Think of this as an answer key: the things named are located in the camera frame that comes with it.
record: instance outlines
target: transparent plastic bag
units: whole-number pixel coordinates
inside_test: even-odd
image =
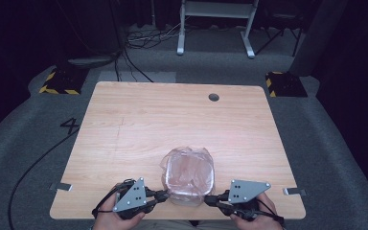
[[[175,204],[198,206],[214,191],[214,161],[205,148],[173,149],[160,166],[163,186]]]

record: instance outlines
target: wooden tabletop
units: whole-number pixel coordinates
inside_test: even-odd
[[[219,99],[213,102],[210,94]],[[92,219],[91,210],[118,182],[145,178],[162,190],[163,157],[178,147],[206,148],[214,159],[215,194],[232,179],[269,182],[280,216],[302,219],[296,183],[265,92],[258,86],[108,82],[97,84],[61,179],[54,219]],[[157,204],[145,219],[228,219],[218,208]]]

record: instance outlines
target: metal shelf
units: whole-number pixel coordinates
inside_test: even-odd
[[[246,30],[241,32],[241,39],[246,49],[247,56],[255,57],[252,46],[249,41],[250,28],[253,18],[256,14],[259,0],[253,0],[253,4],[236,4],[236,3],[216,3],[216,2],[192,2],[182,0],[180,15],[180,34],[178,37],[177,54],[184,54],[185,41],[185,17],[186,16],[210,16],[210,17],[231,17],[231,18],[248,18]]]
[[[252,4],[189,1],[185,4],[185,14],[188,16],[249,18],[252,7]]]

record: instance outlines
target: dark background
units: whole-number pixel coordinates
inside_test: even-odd
[[[114,1],[112,4],[121,23],[137,23],[139,27],[152,23],[149,0],[120,2],[119,6]],[[157,28],[178,22],[180,0],[154,3]],[[61,1],[77,33],[91,47],[104,53],[119,48],[114,43],[113,28],[110,30],[114,24],[109,4],[110,1]],[[40,6],[51,18],[49,23],[56,30],[54,38],[44,36],[44,28],[29,1],[0,0],[0,122],[30,97],[30,80],[58,62],[51,47],[58,48],[57,57],[93,56],[71,30],[56,1],[41,1]],[[315,66],[312,75],[320,81],[317,98],[368,178],[368,1],[348,1]]]

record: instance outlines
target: hand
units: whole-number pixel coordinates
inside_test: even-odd
[[[101,206],[100,210],[112,210],[115,206],[116,195],[113,194]],[[95,221],[94,230],[128,230],[136,226],[140,220],[145,216],[145,213],[140,213],[132,219],[121,219],[116,213],[98,213]]]
[[[271,211],[277,215],[276,207],[273,201],[268,198],[265,193],[259,194],[257,199],[261,200],[267,205]],[[262,203],[259,202],[259,209],[263,212],[271,213]],[[247,221],[234,214],[231,215],[231,219],[236,223],[237,227],[241,230],[283,230],[282,225],[273,218],[258,215],[255,220]]]

